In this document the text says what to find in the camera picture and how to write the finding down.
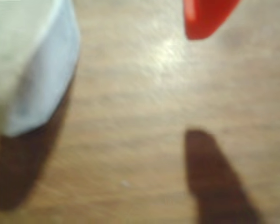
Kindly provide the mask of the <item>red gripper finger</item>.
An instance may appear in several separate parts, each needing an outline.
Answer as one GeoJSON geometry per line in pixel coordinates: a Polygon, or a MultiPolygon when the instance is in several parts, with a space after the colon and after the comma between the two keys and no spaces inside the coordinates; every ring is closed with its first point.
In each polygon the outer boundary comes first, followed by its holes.
{"type": "Polygon", "coordinates": [[[228,19],[239,0],[183,0],[184,28],[189,40],[210,37],[228,19]]]}

